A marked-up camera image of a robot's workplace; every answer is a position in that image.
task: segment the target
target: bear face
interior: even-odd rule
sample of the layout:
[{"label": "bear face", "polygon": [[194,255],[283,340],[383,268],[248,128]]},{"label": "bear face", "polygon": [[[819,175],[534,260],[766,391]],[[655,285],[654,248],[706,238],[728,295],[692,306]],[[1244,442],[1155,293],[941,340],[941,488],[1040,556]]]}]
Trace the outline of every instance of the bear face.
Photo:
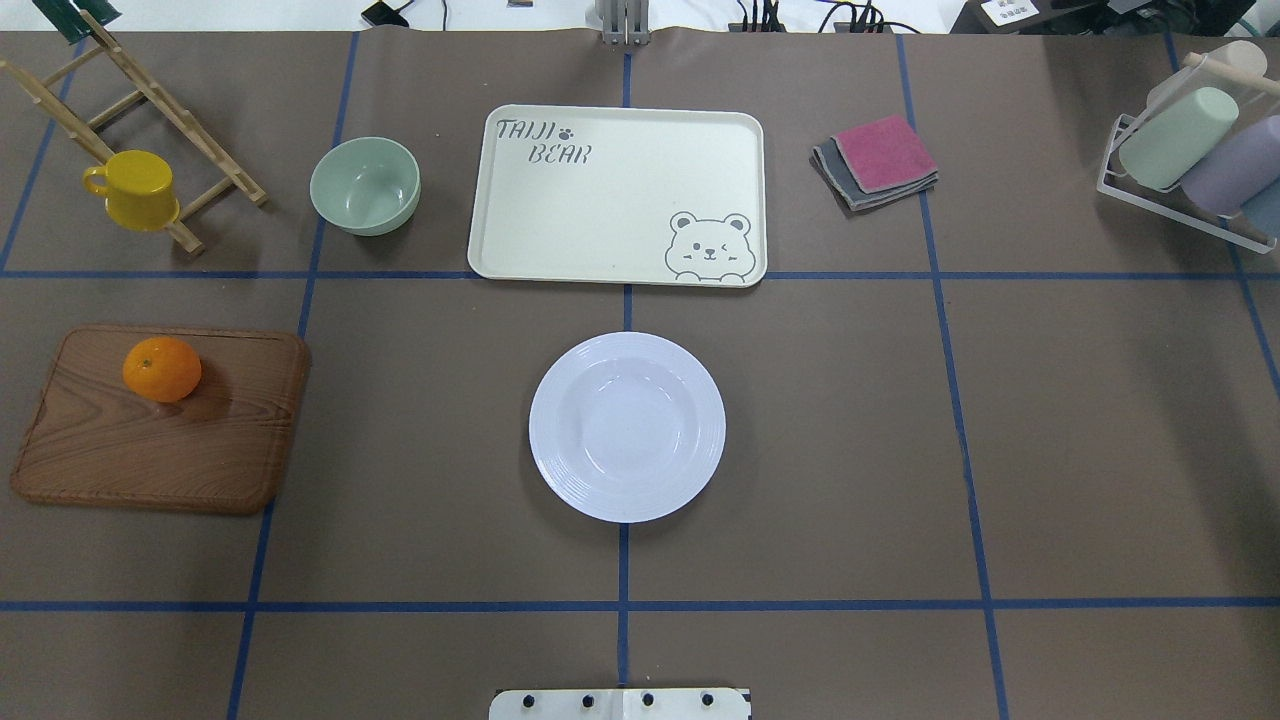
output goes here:
[{"label": "bear face", "polygon": [[755,254],[746,240],[751,222],[744,215],[699,220],[692,213],[676,213],[671,217],[671,231],[667,268],[677,279],[691,274],[700,282],[741,284],[755,269]]}]

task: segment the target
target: light green cup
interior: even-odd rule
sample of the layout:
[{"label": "light green cup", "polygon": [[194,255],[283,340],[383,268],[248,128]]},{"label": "light green cup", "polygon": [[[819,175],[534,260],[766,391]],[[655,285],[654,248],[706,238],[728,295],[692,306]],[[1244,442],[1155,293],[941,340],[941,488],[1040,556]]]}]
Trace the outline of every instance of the light green cup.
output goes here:
[{"label": "light green cup", "polygon": [[348,140],[311,173],[311,205],[351,234],[383,234],[403,225],[421,192],[413,154],[385,137]]},{"label": "light green cup", "polygon": [[1202,87],[1157,114],[1120,146],[1120,164],[1143,187],[1165,191],[1231,129],[1240,115],[1231,96]]}]

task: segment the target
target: orange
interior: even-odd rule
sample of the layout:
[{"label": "orange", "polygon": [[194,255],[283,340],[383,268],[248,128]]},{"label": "orange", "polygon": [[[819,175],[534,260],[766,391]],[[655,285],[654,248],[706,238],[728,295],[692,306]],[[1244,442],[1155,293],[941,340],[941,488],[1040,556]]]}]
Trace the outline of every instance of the orange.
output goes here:
[{"label": "orange", "polygon": [[124,356],[124,384],[156,402],[187,397],[201,373],[196,348],[175,337],[148,337]]}]

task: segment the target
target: bowl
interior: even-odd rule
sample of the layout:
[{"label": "bowl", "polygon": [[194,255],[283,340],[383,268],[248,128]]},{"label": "bowl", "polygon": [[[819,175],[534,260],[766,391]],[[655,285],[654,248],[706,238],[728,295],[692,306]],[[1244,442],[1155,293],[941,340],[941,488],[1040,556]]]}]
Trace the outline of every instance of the bowl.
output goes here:
[{"label": "bowl", "polygon": [[403,225],[421,192],[413,154],[385,137],[348,140],[325,152],[311,173],[316,213],[351,234],[383,234]]}]

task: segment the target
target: round plate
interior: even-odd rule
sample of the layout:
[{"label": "round plate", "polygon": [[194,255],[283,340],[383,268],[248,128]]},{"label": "round plate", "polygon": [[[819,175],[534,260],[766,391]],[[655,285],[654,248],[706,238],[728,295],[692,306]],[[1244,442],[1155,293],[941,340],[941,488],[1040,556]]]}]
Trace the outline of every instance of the round plate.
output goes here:
[{"label": "round plate", "polygon": [[529,445],[547,484],[582,512],[641,523],[682,507],[724,448],[724,404],[684,347],[609,333],[566,352],[534,393]]}]

